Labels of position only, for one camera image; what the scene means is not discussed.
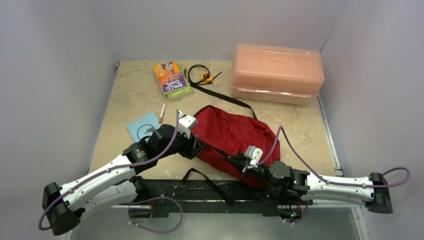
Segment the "red student backpack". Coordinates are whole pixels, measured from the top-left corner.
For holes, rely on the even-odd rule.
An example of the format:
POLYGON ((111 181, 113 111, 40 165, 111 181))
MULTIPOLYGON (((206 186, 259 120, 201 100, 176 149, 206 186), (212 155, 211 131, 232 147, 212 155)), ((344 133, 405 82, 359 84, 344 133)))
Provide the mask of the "red student backpack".
POLYGON ((274 141, 276 134, 264 122, 252 117, 233 114, 213 105, 207 105, 193 115, 198 124, 192 133, 198 135, 203 151, 197 155, 202 162, 214 169, 245 182, 250 187, 264 189, 267 185, 258 178, 242 173, 226 160, 228 156, 244 153, 248 146, 263 151, 262 165, 270 166, 281 158, 280 142, 274 141))

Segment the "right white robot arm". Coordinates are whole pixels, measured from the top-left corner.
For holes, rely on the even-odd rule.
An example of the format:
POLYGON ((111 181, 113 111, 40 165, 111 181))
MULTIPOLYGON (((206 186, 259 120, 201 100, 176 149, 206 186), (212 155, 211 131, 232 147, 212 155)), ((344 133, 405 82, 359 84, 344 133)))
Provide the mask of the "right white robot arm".
POLYGON ((372 213, 391 214, 393 207, 387 180, 381 173, 365 177, 330 177, 299 170, 282 161, 270 166, 254 165, 243 154, 227 159, 243 177, 263 182, 265 192, 276 201, 288 204, 295 201, 329 200, 365 206, 372 213))

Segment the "purple Roald Dahl book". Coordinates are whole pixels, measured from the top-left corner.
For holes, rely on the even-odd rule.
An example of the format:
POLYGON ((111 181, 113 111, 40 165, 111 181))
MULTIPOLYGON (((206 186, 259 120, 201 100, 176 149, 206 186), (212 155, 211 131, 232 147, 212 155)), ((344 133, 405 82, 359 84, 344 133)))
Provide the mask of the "purple Roald Dahl book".
POLYGON ((155 65, 153 70, 164 95, 177 92, 188 86, 175 61, 155 65))

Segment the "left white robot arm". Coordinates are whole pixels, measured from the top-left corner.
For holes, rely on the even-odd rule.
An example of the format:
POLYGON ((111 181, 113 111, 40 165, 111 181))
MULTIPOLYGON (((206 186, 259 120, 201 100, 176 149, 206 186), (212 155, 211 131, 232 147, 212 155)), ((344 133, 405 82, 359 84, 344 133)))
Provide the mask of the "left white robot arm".
POLYGON ((43 190, 43 214, 38 228, 60 236, 73 230, 84 214, 115 205, 171 201, 181 208, 171 197, 153 195, 139 174, 170 155, 194 159, 203 149, 199 137, 192 133, 196 124, 182 120, 176 126, 164 124, 86 176, 62 185, 48 184, 43 190))

